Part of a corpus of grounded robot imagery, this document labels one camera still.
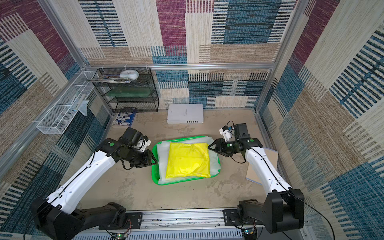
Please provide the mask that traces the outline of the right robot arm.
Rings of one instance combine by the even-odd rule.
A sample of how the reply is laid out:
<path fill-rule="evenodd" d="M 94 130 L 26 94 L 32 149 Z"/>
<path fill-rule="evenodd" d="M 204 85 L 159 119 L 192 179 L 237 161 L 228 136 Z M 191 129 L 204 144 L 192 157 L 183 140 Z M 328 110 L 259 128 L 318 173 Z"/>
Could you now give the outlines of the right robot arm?
<path fill-rule="evenodd" d="M 264 203 L 256 200 L 240 201 L 237 213 L 239 221 L 257 220 L 270 234 L 303 228 L 303 193 L 299 189 L 293 189 L 281 177 L 258 139 L 236 139 L 231 142 L 216 139 L 208 149 L 224 157 L 241 153 L 262 182 L 267 195 Z"/>

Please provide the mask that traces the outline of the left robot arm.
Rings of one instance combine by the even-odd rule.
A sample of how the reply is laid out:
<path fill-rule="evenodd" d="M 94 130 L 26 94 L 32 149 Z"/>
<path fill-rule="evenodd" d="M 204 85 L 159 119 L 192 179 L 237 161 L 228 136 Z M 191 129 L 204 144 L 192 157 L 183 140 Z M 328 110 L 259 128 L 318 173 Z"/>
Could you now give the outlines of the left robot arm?
<path fill-rule="evenodd" d="M 152 151 L 147 149 L 150 144 L 147 136 L 136 140 L 104 140 L 67 182 L 46 199 L 32 203 L 36 228 L 53 240 L 71 240 L 81 231 L 97 226 L 126 228 L 126 209 L 117 203 L 85 210 L 77 209 L 77 205 L 96 181 L 118 162 L 128 162 L 130 169 L 157 164 Z"/>

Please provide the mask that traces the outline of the small yellow raincoat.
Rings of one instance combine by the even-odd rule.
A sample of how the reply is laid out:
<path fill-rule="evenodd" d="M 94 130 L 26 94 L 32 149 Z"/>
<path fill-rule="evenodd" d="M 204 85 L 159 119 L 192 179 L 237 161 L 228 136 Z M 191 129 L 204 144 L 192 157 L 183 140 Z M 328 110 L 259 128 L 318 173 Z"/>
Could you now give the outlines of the small yellow raincoat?
<path fill-rule="evenodd" d="M 207 143 L 171 143 L 166 178 L 210 178 L 210 156 Z"/>

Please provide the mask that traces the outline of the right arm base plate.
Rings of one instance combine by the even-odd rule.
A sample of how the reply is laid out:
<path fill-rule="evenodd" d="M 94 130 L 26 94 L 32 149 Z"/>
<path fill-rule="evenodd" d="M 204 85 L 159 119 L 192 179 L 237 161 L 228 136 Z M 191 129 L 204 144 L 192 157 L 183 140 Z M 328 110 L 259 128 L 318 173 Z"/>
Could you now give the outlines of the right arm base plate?
<path fill-rule="evenodd" d="M 225 209 L 222 210 L 225 226 L 232 226 L 236 228 L 242 228 L 244 226 L 250 225 L 250 223 L 242 220 L 236 209 Z"/>

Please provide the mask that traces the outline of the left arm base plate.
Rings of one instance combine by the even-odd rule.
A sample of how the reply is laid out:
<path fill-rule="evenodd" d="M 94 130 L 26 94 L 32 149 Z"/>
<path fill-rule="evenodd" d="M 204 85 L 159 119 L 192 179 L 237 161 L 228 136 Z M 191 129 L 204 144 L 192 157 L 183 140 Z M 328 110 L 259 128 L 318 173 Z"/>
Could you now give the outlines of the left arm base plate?
<path fill-rule="evenodd" d="M 123 226 L 120 229 L 138 230 L 141 228 L 143 213 L 142 212 L 126 212 Z"/>

